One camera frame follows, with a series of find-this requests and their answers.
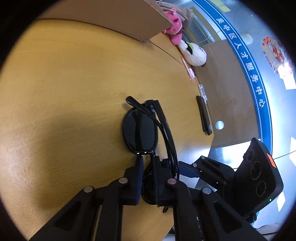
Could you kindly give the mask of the black sunglasses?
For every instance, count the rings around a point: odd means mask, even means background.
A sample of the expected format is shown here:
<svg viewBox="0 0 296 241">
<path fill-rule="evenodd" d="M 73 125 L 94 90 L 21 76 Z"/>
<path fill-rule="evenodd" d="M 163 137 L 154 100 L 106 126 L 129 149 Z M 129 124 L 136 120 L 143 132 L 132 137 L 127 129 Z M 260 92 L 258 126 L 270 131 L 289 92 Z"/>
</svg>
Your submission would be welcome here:
<svg viewBox="0 0 296 241">
<path fill-rule="evenodd" d="M 136 154 L 138 159 L 148 155 L 150 162 L 143 170 L 140 193 L 143 200 L 150 205 L 163 207 L 163 213 L 169 208 L 170 198 L 166 190 L 166 182 L 170 178 L 179 180 L 175 143 L 163 109 L 158 100 L 139 103 L 133 97 L 126 98 L 132 106 L 122 122 L 122 135 L 126 147 Z M 160 159 L 156 154 L 158 132 L 161 132 L 167 157 Z"/>
</svg>

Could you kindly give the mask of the white panda plush toy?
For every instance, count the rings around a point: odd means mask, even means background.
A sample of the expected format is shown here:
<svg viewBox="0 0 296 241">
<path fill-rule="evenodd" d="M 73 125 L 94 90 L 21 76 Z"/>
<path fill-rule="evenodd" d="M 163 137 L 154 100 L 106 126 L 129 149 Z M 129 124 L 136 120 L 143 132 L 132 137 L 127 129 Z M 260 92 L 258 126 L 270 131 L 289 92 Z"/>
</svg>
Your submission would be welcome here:
<svg viewBox="0 0 296 241">
<path fill-rule="evenodd" d="M 192 66 L 204 67 L 207 61 L 207 53 L 203 48 L 195 43 L 180 41 L 178 48 L 184 59 Z"/>
</svg>

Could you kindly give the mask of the white clip bracket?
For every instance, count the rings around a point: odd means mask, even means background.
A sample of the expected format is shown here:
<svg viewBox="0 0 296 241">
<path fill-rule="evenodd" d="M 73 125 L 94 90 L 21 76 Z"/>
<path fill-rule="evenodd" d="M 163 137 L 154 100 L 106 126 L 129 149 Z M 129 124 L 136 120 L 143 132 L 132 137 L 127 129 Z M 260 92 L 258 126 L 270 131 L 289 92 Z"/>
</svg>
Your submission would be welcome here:
<svg viewBox="0 0 296 241">
<path fill-rule="evenodd" d="M 200 91 L 200 94 L 201 94 L 201 97 L 204 99 L 204 102 L 207 103 L 207 96 L 206 96 L 206 93 L 205 93 L 205 89 L 203 87 L 203 84 L 199 84 L 198 85 L 199 87 L 199 91 Z"/>
</svg>

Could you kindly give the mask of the shallow cardboard box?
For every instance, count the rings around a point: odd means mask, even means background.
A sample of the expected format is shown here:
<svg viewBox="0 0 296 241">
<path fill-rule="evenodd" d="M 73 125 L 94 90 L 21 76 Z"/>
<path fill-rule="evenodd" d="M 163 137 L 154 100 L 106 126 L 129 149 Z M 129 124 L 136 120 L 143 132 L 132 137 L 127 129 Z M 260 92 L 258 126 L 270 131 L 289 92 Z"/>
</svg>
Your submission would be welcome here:
<svg viewBox="0 0 296 241">
<path fill-rule="evenodd" d="M 58 1 L 39 19 L 71 20 L 108 28 L 147 41 L 172 26 L 155 1 Z"/>
</svg>

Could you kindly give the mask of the black flat phone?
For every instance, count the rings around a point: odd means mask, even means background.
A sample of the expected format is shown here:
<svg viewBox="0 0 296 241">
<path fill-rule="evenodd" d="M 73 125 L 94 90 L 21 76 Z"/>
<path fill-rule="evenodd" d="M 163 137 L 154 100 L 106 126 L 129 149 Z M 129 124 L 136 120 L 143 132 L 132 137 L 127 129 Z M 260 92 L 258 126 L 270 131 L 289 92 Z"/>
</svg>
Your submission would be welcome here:
<svg viewBox="0 0 296 241">
<path fill-rule="evenodd" d="M 200 112 L 203 131 L 206 135 L 209 136 L 212 134 L 212 126 L 211 126 L 206 104 L 204 102 L 204 99 L 201 96 L 196 96 L 196 101 L 197 101 L 199 112 Z"/>
</svg>

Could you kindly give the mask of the pink pen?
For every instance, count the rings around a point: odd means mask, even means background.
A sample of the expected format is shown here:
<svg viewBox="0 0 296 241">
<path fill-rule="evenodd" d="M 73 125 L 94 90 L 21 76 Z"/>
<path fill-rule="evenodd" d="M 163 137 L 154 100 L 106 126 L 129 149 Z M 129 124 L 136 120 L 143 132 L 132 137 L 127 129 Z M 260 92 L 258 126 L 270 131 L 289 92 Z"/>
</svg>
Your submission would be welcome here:
<svg viewBox="0 0 296 241">
<path fill-rule="evenodd" d="M 195 74 L 191 68 L 188 67 L 187 62 L 185 61 L 184 57 L 181 58 L 182 63 L 184 64 L 184 67 L 189 75 L 189 80 L 191 83 L 195 83 Z"/>
</svg>

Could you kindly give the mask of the pink plush toy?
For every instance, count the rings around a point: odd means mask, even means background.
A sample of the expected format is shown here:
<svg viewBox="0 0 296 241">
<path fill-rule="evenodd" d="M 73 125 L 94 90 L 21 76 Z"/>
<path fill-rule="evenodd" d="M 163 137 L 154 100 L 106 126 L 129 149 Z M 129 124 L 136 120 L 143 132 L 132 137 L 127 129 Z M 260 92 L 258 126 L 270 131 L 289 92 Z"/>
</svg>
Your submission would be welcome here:
<svg viewBox="0 0 296 241">
<path fill-rule="evenodd" d="M 173 45 L 178 45 L 181 42 L 183 33 L 183 24 L 181 18 L 177 14 L 175 8 L 171 8 L 168 11 L 165 11 L 165 14 L 169 18 L 172 26 L 166 30 L 163 30 L 162 33 L 169 35 Z"/>
</svg>

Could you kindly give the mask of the grey printed cloth bag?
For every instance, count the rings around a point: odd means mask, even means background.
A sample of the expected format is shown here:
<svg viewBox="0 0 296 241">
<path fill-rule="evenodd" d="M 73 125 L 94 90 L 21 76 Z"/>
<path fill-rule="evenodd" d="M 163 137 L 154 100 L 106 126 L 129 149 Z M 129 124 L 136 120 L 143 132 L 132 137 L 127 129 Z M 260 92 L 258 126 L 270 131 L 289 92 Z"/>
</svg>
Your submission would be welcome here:
<svg viewBox="0 0 296 241">
<path fill-rule="evenodd" d="M 181 18 L 183 28 L 188 29 L 191 25 L 191 22 L 193 20 L 193 10 L 190 8 L 183 8 L 179 5 L 167 3 L 164 1 L 156 1 L 156 3 L 164 10 L 168 11 L 171 8 L 175 8 L 177 14 Z"/>
</svg>

